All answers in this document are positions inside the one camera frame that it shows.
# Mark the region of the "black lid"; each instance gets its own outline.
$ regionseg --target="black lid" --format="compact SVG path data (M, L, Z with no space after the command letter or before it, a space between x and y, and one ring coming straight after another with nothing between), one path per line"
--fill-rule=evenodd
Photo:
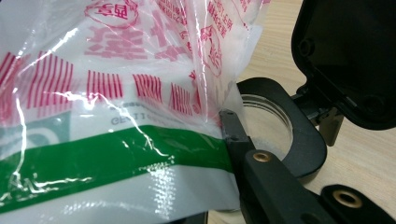
M304 0L291 50L307 85L349 120L396 127L395 0Z

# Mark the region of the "red chinese characters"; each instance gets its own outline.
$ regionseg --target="red chinese characters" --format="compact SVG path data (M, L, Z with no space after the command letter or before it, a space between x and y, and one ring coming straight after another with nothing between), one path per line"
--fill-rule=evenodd
M186 10L184 7L175 6L174 3L176 1L170 2L169 0L158 0L157 2L158 6L166 16L182 25L187 25Z
M216 28L220 35L224 38L228 31L233 28L233 21L227 13L224 12L224 6L220 0L209 2L207 5L207 12L213 18Z
M104 0L85 9L85 16L112 28L128 28L136 24L138 4L132 0Z

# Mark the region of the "plastic bag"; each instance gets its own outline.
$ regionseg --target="plastic bag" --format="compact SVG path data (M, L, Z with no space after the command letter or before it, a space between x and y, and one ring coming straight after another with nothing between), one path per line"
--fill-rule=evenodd
M0 222L160 223L237 208L217 114L262 4L1 2Z

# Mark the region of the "black bracket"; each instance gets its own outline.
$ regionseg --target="black bracket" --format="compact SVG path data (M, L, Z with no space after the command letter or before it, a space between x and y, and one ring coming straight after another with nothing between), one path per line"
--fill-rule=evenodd
M336 107L327 103L327 100L319 98L319 92L312 93L311 90L312 88L308 88L308 85L304 85L297 90L297 94L291 96L291 99L313 125L319 126L319 132L326 145L332 147L340 132L344 115Z
M233 111L219 114L247 224L396 223L349 187L309 192L274 154L255 149Z

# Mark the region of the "red logo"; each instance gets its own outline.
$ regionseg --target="red logo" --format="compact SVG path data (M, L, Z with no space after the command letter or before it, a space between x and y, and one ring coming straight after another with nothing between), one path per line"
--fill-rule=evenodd
M128 28L136 24L137 3L132 0L103 0L87 6L85 16L112 28Z

